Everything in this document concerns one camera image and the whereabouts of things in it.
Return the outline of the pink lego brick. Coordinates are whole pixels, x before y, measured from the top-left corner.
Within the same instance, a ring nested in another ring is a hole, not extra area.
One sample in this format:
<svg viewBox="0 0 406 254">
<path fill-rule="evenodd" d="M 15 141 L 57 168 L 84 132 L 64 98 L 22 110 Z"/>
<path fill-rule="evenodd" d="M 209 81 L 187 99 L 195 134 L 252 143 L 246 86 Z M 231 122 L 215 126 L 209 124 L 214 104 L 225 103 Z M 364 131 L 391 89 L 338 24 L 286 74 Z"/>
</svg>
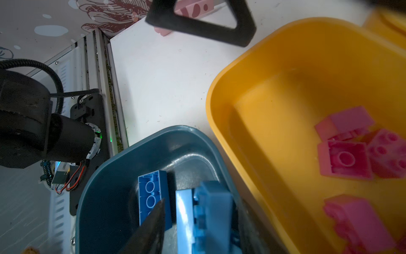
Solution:
<svg viewBox="0 0 406 254">
<path fill-rule="evenodd" d="M 374 124 L 368 111 L 357 106 L 328 115 L 315 125 L 315 130 L 322 141 L 346 141 L 367 134 Z"/>
<path fill-rule="evenodd" d="M 372 171 L 380 178 L 405 178 L 406 141 L 397 133 L 379 129 L 362 139 Z"/>
<path fill-rule="evenodd" d="M 318 144 L 317 151 L 321 175 L 358 181 L 373 179 L 365 143 L 327 140 Z"/>
<path fill-rule="evenodd" d="M 367 199 L 339 195 L 324 200 L 325 214 L 335 221 L 336 234 L 347 241 L 344 254 L 375 254 L 395 241 Z"/>
</svg>

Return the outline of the blue lego brick large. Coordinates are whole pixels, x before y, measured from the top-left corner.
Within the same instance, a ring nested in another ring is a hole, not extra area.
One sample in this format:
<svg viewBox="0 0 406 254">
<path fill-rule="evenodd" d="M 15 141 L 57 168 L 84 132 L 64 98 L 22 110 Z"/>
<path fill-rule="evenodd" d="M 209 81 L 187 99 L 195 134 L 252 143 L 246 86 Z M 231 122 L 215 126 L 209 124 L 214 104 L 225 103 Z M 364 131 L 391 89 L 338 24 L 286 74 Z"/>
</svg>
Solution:
<svg viewBox="0 0 406 254">
<path fill-rule="evenodd" d="M 138 177 L 139 225 L 146 220 L 155 205 L 165 201 L 165 231 L 172 228 L 172 216 L 167 172 L 156 170 Z"/>
</svg>

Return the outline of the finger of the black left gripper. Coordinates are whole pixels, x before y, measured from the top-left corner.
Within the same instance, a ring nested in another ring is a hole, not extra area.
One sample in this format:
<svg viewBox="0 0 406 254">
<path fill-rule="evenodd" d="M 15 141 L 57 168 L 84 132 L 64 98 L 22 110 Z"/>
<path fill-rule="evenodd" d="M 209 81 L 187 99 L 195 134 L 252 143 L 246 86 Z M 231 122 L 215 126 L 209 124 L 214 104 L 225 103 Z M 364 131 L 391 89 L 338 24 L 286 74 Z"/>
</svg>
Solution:
<svg viewBox="0 0 406 254">
<path fill-rule="evenodd" d="M 231 29 L 175 14 L 176 1 L 153 1 L 145 19 L 146 23 L 189 35 L 246 47 L 256 33 L 255 22 L 245 1 L 226 1 L 236 19 Z"/>
</svg>

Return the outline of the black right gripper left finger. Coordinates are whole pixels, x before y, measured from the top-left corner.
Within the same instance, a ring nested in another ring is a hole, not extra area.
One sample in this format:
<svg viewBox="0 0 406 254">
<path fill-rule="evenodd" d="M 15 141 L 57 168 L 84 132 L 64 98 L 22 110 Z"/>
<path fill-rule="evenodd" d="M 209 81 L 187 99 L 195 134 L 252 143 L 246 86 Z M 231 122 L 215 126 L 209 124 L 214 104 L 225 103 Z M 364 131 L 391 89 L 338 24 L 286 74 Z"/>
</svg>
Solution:
<svg viewBox="0 0 406 254">
<path fill-rule="evenodd" d="M 119 254 L 161 254 L 165 237 L 165 199 L 160 200 Z"/>
</svg>

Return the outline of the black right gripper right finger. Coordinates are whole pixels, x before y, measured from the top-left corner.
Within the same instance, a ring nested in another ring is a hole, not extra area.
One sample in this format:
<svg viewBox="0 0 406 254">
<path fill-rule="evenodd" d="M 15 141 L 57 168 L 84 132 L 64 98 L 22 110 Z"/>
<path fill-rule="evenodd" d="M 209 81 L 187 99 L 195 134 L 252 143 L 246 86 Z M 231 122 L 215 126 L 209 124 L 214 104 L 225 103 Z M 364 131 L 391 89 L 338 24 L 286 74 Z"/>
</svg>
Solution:
<svg viewBox="0 0 406 254">
<path fill-rule="evenodd" d="M 260 223 L 261 221 L 241 198 L 233 197 L 238 211 L 238 229 L 243 254 L 286 254 L 286 250 Z"/>
</svg>

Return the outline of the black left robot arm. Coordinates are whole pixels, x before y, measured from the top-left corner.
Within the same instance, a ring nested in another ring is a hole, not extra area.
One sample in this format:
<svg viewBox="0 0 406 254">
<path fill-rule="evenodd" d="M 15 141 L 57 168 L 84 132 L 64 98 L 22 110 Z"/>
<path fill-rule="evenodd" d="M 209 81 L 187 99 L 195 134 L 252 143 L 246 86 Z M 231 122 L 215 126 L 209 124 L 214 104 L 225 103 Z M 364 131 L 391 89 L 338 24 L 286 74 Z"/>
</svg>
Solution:
<svg viewBox="0 0 406 254">
<path fill-rule="evenodd" d="M 197 20 L 176 1 L 153 1 L 146 22 L 157 28 L 246 47 L 256 26 L 245 1 L 228 1 L 236 27 Z M 1 61 L 1 165 L 26 168 L 40 160 L 78 163 L 99 152 L 102 132 L 62 115 L 71 93 L 49 66 L 29 59 Z"/>
</svg>

